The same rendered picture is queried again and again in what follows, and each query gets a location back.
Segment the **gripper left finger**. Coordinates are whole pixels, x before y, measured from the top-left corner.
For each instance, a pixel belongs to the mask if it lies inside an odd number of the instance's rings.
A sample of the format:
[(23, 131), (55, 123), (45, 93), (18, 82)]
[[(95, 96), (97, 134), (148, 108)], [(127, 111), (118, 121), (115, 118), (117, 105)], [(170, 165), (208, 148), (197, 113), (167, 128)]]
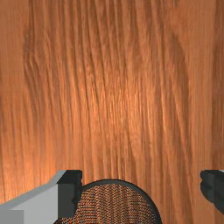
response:
[(48, 183), (0, 205), (0, 224), (53, 224), (74, 217), (81, 180), (81, 170), (58, 171)]

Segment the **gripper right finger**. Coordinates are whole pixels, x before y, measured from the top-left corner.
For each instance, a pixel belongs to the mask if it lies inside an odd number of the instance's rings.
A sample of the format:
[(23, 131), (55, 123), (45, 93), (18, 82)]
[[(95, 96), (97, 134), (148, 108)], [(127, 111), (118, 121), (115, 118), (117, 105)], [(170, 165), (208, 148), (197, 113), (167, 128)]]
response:
[(201, 193), (224, 214), (224, 170), (204, 170), (200, 178)]

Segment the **dark mesh basket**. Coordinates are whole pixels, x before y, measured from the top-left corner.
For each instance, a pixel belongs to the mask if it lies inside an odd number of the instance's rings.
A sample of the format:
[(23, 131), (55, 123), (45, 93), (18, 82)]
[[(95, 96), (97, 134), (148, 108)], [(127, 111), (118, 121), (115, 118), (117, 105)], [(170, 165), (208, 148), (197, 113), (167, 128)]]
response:
[(120, 179), (102, 179), (82, 187), (74, 217), (53, 224), (163, 224), (150, 196)]

